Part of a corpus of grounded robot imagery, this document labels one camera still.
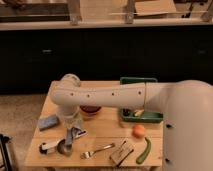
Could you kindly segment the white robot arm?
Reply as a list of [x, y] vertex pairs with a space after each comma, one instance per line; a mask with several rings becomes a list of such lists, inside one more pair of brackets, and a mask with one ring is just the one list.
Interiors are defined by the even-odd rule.
[[163, 171], [213, 170], [213, 86], [202, 81], [84, 88], [73, 74], [52, 90], [62, 109], [80, 105], [143, 109], [163, 115]]

